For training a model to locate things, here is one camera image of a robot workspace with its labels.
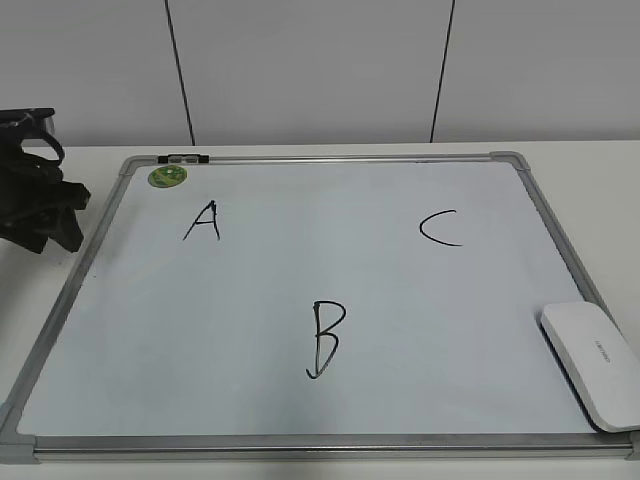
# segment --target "black marker writing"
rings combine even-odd
[[[200,218],[202,217],[202,215],[204,215],[204,213],[211,209],[211,220],[206,221],[206,222],[201,222]],[[206,225],[209,223],[213,224],[213,229],[216,231],[216,236],[218,237],[218,241],[220,240],[220,231],[218,230],[218,222],[217,222],[217,216],[218,216],[218,209],[216,207],[216,202],[214,200],[211,200],[209,203],[207,203],[207,205],[200,211],[200,213],[198,214],[198,216],[196,217],[196,219],[193,221],[193,223],[191,224],[191,226],[189,227],[189,230],[187,230],[187,233],[184,234],[184,237],[182,237],[182,240],[186,240],[187,237],[189,236],[189,234],[191,233],[191,230],[193,230],[193,227],[195,227],[196,225]]]
[[[429,240],[432,240],[436,243],[439,243],[441,245],[446,245],[448,247],[461,247],[462,245],[459,245],[457,243],[448,243],[448,242],[443,242],[442,240],[438,240],[437,238],[433,238],[432,236],[430,236],[429,234],[425,233],[425,231],[422,229],[422,227],[424,226],[425,223],[427,223],[429,220],[431,220],[434,217],[437,217],[438,215],[444,215],[445,213],[456,213],[455,210],[443,210],[442,212],[438,212],[438,213],[434,213],[433,215],[429,215],[427,218],[425,218],[422,222],[420,222],[420,233],[422,235],[424,235],[425,237],[427,237]]]
[[[340,318],[335,322],[333,322],[324,330],[321,330],[321,326],[320,326],[320,305],[322,304],[335,305],[340,310],[342,310],[340,314]],[[337,302],[322,300],[322,301],[314,302],[313,314],[316,318],[316,364],[315,364],[316,371],[315,373],[311,373],[309,370],[307,370],[307,375],[309,376],[310,379],[315,380],[320,375],[322,375],[322,372],[326,370],[326,368],[329,366],[329,363],[331,363],[333,356],[336,354],[336,350],[338,350],[338,344],[340,343],[340,340],[338,339],[338,336],[335,333],[331,333],[331,330],[333,330],[336,326],[338,326],[340,322],[342,322],[342,320],[344,320],[344,317],[347,316],[347,309]],[[332,338],[333,348],[331,349],[331,353],[329,354],[324,364],[322,365],[322,368],[320,368],[320,346],[322,344],[322,337]]]

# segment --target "whiteboard surface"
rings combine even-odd
[[[535,321],[581,296],[511,165],[196,165],[166,189],[154,168],[133,176],[21,433],[593,431]],[[211,200],[220,241],[210,224],[183,241]],[[425,231],[461,247],[419,231],[444,210]],[[312,380],[318,300],[347,315]]]

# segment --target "white table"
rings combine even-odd
[[[640,142],[535,142],[254,147],[75,147],[67,149],[66,179],[92,192],[79,213],[89,233],[122,161],[132,155],[524,154],[547,200],[640,355]],[[51,242],[43,255],[0,243],[0,398],[8,394],[75,255]],[[73,478],[640,478],[640,462],[596,460],[465,460],[318,463],[45,464],[0,466],[0,479]]]

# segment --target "whiteboard eraser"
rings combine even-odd
[[[540,323],[593,423],[607,432],[640,429],[640,361],[602,309],[551,304]]]

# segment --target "gray plastic corner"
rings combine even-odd
[[[627,460],[640,460],[640,432],[631,432],[631,453]]]
[[[530,171],[531,167],[522,156],[521,153],[511,152],[511,151],[499,151],[499,152],[491,152],[489,156],[498,162],[507,162],[513,165],[513,168],[516,170],[526,170]]]
[[[20,412],[8,403],[0,405],[0,464],[39,463],[34,456],[36,438],[16,432]]]
[[[158,157],[156,155],[135,155],[133,157],[127,158],[122,167],[120,167],[120,171],[118,172],[120,175],[130,176],[142,166],[145,165],[155,165],[158,161]]]

